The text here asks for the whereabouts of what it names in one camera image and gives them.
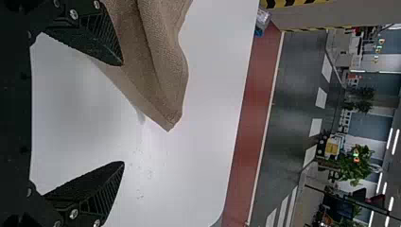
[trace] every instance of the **red floor stripe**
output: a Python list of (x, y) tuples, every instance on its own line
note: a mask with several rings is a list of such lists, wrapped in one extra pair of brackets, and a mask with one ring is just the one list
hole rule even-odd
[(244, 227), (250, 212), (280, 38), (281, 32), (270, 23), (264, 37), (253, 39), (222, 217), (223, 227)]

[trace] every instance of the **yellow black hazard stripe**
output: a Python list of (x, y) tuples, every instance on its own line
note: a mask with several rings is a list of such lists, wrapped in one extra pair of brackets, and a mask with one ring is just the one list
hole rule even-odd
[(332, 29), (350, 29), (352, 26), (325, 26), (325, 27), (309, 27), (297, 29), (284, 29), (286, 32), (302, 32), (302, 31), (317, 31), (317, 30), (332, 30)]
[(260, 0), (260, 5), (266, 9), (301, 6), (305, 4), (327, 3), (331, 0)]

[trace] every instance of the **desk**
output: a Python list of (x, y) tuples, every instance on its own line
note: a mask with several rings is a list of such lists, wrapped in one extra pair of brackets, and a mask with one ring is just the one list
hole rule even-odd
[(92, 61), (41, 35), (32, 47), (31, 180), (45, 193), (110, 161), (126, 171), (105, 226), (205, 227), (226, 198), (258, 1), (194, 1), (181, 32), (183, 119), (170, 133)]

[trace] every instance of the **fabric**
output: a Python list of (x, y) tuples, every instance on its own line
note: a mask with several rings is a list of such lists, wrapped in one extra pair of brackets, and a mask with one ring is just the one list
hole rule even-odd
[(96, 61), (132, 105), (170, 131), (183, 114), (188, 66), (178, 34), (192, 0), (103, 0), (124, 57)]

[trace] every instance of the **white floor marking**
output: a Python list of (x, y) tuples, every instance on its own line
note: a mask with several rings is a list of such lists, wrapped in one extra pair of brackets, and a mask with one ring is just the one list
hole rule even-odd
[(333, 67), (330, 64), (330, 61), (328, 60), (327, 55), (324, 55), (322, 74), (325, 77), (325, 79), (327, 80), (327, 82), (329, 82), (329, 83), (330, 83), (332, 72), (333, 72)]
[(287, 214), (286, 227), (289, 227), (291, 225), (291, 222), (292, 222), (292, 214), (294, 212), (295, 199), (297, 198), (297, 191), (298, 191), (298, 186), (296, 186), (292, 190), (291, 201), (289, 202), (289, 208), (288, 208), (288, 214)]
[(288, 204), (288, 197), (286, 197), (281, 202), (280, 216), (278, 217), (277, 227), (283, 227), (284, 225), (284, 218), (286, 217), (287, 204)]
[(310, 125), (309, 136), (314, 136), (321, 133), (322, 120), (318, 118), (313, 118), (312, 124)]
[(266, 227), (273, 227), (276, 214), (277, 209), (274, 209), (273, 212), (269, 214), (268, 218), (266, 219)]
[(318, 147), (318, 145), (315, 145), (312, 148), (309, 148), (306, 150), (305, 159), (304, 159), (304, 167), (307, 166), (308, 164), (310, 164), (310, 162), (312, 162), (313, 159), (315, 158), (317, 147)]
[(255, 176), (255, 179), (254, 179), (253, 194), (252, 194), (251, 207), (250, 207), (250, 214), (248, 215), (248, 223), (251, 223), (251, 218), (252, 218), (254, 197), (256, 195), (257, 181), (259, 180), (260, 166), (262, 165), (263, 151), (264, 151), (265, 142), (266, 142), (266, 134), (268, 132), (271, 105), (273, 103), (274, 90), (275, 90), (275, 84), (276, 84), (276, 79), (277, 79), (277, 75), (278, 75), (278, 66), (280, 64), (280, 59), (281, 59), (281, 51), (283, 49), (284, 36), (285, 36), (285, 32), (281, 32), (280, 46), (278, 47), (278, 53), (277, 53), (277, 63), (276, 63), (276, 66), (275, 66), (275, 71), (274, 71), (273, 84), (271, 86), (268, 117), (266, 119), (265, 131), (263, 133), (263, 139), (262, 139), (262, 146), (260, 148), (259, 163), (257, 164), (256, 176)]
[(318, 95), (316, 96), (316, 106), (324, 109), (326, 100), (327, 93), (322, 88), (319, 88)]

